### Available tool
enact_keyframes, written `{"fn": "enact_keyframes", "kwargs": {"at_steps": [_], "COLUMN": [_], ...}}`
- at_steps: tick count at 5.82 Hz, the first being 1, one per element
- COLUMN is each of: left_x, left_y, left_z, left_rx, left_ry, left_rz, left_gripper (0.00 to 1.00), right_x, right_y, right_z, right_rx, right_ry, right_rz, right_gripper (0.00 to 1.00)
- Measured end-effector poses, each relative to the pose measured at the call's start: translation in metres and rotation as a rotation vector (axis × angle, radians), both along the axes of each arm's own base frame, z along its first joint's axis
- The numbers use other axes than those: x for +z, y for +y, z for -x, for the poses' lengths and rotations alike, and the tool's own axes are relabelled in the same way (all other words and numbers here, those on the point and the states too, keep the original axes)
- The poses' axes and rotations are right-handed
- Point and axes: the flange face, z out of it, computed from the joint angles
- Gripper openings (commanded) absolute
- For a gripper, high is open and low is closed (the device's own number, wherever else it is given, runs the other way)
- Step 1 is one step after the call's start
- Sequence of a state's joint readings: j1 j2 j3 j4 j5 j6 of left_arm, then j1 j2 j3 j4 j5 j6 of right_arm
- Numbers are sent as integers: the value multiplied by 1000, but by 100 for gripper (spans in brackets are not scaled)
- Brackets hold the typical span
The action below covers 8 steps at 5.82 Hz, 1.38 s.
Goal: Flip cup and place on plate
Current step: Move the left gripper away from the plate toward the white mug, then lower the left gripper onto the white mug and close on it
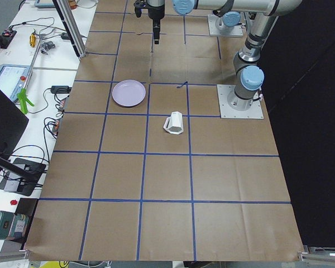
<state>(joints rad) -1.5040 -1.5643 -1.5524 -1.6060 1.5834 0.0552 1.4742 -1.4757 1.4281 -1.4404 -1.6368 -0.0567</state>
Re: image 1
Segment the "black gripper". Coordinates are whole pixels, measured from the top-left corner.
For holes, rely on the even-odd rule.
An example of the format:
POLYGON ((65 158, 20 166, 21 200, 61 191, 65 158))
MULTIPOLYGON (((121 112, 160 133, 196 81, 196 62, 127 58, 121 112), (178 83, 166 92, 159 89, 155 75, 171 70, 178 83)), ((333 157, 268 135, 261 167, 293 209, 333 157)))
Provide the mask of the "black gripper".
POLYGON ((160 20, 165 16, 165 0, 147 0, 148 16, 153 20, 154 44, 160 42, 160 20))

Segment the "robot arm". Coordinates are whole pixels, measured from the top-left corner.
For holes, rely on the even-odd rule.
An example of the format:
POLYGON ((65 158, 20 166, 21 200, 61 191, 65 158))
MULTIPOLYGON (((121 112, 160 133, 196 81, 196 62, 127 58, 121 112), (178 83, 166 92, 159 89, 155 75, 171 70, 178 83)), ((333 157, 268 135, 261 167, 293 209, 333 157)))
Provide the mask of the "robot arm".
MULTIPOLYGON (((198 1, 172 1, 173 8, 180 15, 187 15, 197 8, 198 1)), ((233 1, 227 1, 220 9, 214 10, 213 14, 218 17, 218 26, 234 27, 241 19, 240 13, 232 11, 233 1)), ((148 16, 152 20, 152 31, 154 44, 160 41, 160 21, 165 16, 165 1, 136 1, 136 17, 141 16, 141 10, 147 9, 148 16)))
POLYGON ((249 27, 248 36, 244 46, 239 50, 233 60, 237 75, 242 68, 255 65, 262 47, 279 16, 286 15, 295 10, 301 1, 294 0, 236 0, 236 1, 172 1, 173 8, 180 15, 187 15, 194 9, 217 11, 221 17, 229 11, 254 12, 256 17, 249 27))

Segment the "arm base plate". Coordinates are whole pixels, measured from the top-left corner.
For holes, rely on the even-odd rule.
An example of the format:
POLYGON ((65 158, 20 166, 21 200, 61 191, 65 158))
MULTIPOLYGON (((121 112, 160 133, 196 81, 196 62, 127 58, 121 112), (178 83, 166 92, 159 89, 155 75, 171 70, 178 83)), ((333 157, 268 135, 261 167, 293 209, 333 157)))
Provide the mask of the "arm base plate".
POLYGON ((215 37, 242 37, 241 15, 238 12, 222 17, 208 15, 209 35, 215 37))
POLYGON ((258 92, 252 99, 244 100, 235 94, 235 85, 217 84, 217 95, 221 118, 263 119, 258 92))

